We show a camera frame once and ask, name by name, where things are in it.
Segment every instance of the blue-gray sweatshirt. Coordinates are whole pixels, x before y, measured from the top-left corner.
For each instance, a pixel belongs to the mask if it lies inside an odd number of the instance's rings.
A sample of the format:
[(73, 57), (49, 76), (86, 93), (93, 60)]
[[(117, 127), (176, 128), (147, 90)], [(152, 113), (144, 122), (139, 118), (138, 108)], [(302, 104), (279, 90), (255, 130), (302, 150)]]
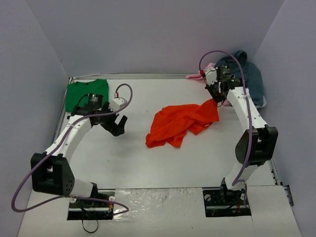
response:
[[(248, 62), (247, 53), (245, 51), (239, 50), (233, 55), (237, 58), (237, 60), (241, 64), (245, 81), (249, 88), (249, 93), (250, 93), (253, 103), (255, 105), (262, 106), (264, 90), (263, 90), (262, 77), (261, 77), (261, 73), (259, 69), (253, 63)], [(241, 78), (239, 67), (237, 66), (237, 63), (234, 61), (234, 59), (232, 59), (231, 57), (224, 57), (220, 59), (216, 63), (215, 66), (219, 67), (227, 63), (230, 64), (232, 75), (235, 75), (235, 77), (237, 78)]]

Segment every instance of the pink cloth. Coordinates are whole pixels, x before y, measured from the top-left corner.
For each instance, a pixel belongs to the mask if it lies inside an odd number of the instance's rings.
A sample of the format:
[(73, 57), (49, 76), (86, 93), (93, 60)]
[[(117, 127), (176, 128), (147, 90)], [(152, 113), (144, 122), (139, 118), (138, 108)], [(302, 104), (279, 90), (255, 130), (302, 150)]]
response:
[(225, 100), (224, 103), (223, 103), (223, 105), (224, 105), (224, 106), (232, 106), (232, 105), (228, 102), (228, 100)]
[[(206, 71), (209, 68), (214, 68), (214, 67), (215, 67), (215, 63), (210, 63), (209, 65), (207, 65), (204, 71)], [(198, 74), (193, 74), (193, 75), (187, 75), (186, 79), (201, 80), (203, 79), (203, 77), (200, 75), (200, 73), (198, 73)]]

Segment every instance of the black cable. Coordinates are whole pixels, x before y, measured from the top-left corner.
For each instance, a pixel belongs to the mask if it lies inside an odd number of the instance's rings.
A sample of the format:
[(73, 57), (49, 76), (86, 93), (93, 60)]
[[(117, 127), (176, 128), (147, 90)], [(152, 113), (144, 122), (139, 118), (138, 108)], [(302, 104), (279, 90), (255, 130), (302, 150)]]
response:
[[(215, 70), (210, 70), (210, 71), (208, 71), (207, 74), (209, 74), (210, 72), (214, 72), (214, 71), (216, 71), (216, 69), (215, 69)], [(205, 79), (206, 79), (207, 74), (206, 74), (205, 77), (204, 77), (204, 83), (205, 83), (206, 85), (207, 85), (207, 83), (206, 83)]]
[(229, 207), (226, 208), (226, 210), (231, 209), (233, 206), (235, 206), (235, 204), (230, 205)]
[(76, 206), (79, 207), (81, 209), (81, 223), (82, 223), (82, 228), (84, 229), (84, 231), (86, 231), (87, 233), (89, 234), (93, 234), (95, 233), (98, 228), (99, 228), (99, 221), (96, 220), (97, 222), (97, 228), (93, 231), (88, 231), (85, 227), (84, 227), (84, 224), (83, 224), (83, 213), (86, 212), (88, 215), (90, 214), (86, 209), (84, 209), (83, 205), (82, 205), (82, 202), (80, 202), (81, 206), (78, 205), (78, 203), (76, 202)]
[(88, 96), (88, 94), (83, 95), (83, 96), (79, 99), (78, 103), (75, 105), (75, 107), (74, 107), (73, 110), (76, 109), (76, 107), (80, 104), (81, 100), (82, 100), (84, 97), (86, 97), (86, 96)]
[(219, 107), (221, 107), (221, 106), (224, 104), (225, 100), (222, 101), (222, 103), (221, 103), (220, 106), (217, 106), (217, 105), (215, 104), (215, 101), (214, 101), (214, 100), (213, 100), (213, 104), (214, 104), (214, 106), (216, 106), (217, 108), (219, 108)]

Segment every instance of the screw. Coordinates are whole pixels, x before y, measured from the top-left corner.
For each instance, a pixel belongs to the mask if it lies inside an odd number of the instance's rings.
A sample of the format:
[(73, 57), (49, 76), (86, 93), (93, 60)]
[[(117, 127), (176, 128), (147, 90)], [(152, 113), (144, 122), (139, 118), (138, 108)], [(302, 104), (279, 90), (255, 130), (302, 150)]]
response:
[(210, 194), (206, 194), (206, 195), (204, 196), (204, 199), (207, 200), (207, 199), (210, 198), (210, 197), (211, 197)]
[(109, 196), (109, 201), (115, 201), (115, 197), (114, 196)]

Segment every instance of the black mounting plate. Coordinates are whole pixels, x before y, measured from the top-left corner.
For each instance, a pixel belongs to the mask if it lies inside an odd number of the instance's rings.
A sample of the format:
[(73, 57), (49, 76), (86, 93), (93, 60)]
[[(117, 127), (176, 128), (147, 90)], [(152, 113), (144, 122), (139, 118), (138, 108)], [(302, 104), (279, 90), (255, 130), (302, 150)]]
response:
[(203, 197), (206, 217), (251, 216), (251, 210), (243, 205), (241, 199), (235, 203), (223, 203), (219, 188), (203, 189)]
[[(114, 191), (99, 191), (98, 198), (108, 200), (110, 196), (115, 196)], [(113, 209), (105, 202), (90, 202), (85, 200), (76, 200), (69, 202), (68, 221), (76, 220), (112, 220)]]

